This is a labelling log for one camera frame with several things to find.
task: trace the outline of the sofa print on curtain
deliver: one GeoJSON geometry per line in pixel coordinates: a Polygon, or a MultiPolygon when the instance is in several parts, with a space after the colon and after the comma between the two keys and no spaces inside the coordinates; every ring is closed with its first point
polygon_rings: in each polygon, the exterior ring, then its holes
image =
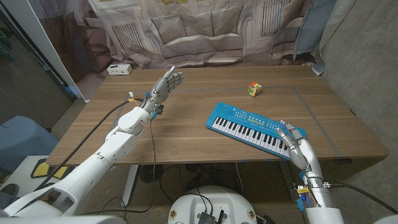
{"type": "Polygon", "coordinates": [[[295,60],[317,45],[336,0],[49,2],[67,6],[79,26],[104,30],[115,63],[162,68],[295,60]]]}

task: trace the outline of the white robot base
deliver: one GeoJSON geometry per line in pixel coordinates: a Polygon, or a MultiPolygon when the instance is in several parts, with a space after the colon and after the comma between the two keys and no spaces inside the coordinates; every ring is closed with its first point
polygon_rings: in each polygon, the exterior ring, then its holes
{"type": "MultiPolygon", "coordinates": [[[[226,187],[214,185],[202,186],[198,189],[200,195],[208,198],[213,205],[212,216],[215,217],[214,221],[219,221],[221,210],[224,210],[222,224],[257,223],[253,206],[242,195],[226,187]]],[[[210,202],[203,197],[207,207],[205,208],[202,197],[190,194],[198,194],[198,190],[190,190],[174,202],[170,209],[168,224],[201,223],[202,212],[207,209],[207,214],[210,214],[210,202]]]]}

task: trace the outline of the yellow object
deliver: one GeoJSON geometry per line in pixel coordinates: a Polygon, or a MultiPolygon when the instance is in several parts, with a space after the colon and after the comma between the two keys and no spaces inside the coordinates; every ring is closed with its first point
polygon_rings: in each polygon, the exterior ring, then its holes
{"type": "Polygon", "coordinates": [[[65,171],[67,171],[67,168],[68,168],[68,167],[61,167],[61,169],[59,169],[59,170],[55,173],[54,177],[56,177],[56,178],[58,178],[58,179],[61,179],[62,175],[65,173],[65,171]]]}
{"type": "Polygon", "coordinates": [[[32,177],[43,177],[47,175],[47,172],[49,171],[50,166],[47,165],[46,162],[43,162],[41,164],[39,164],[36,167],[36,170],[34,171],[34,173],[32,174],[32,177]]]}
{"type": "Polygon", "coordinates": [[[304,189],[297,189],[297,193],[302,194],[308,192],[308,188],[304,188],[304,189]]]}

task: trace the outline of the robot finger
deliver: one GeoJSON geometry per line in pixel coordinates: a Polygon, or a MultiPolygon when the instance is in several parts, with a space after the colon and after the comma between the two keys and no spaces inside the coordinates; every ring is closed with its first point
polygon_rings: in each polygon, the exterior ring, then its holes
{"type": "Polygon", "coordinates": [[[285,145],[287,146],[287,147],[291,147],[291,146],[294,146],[295,145],[295,140],[291,137],[291,136],[289,136],[288,134],[286,134],[285,132],[284,132],[284,130],[282,130],[282,129],[280,129],[280,128],[277,128],[276,129],[276,132],[278,133],[278,135],[279,135],[279,137],[281,138],[281,140],[285,143],[285,145]]]}
{"type": "Polygon", "coordinates": [[[284,120],[281,120],[280,123],[283,125],[283,127],[285,127],[289,131],[290,134],[293,135],[295,140],[299,140],[299,139],[303,138],[300,131],[298,131],[293,125],[285,122],[284,120]]]}

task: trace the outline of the white box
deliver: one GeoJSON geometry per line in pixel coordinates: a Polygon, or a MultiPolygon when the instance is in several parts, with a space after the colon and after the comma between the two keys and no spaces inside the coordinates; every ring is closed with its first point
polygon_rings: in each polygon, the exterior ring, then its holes
{"type": "Polygon", "coordinates": [[[107,68],[107,71],[110,75],[130,75],[132,71],[131,65],[110,65],[107,68]]]}

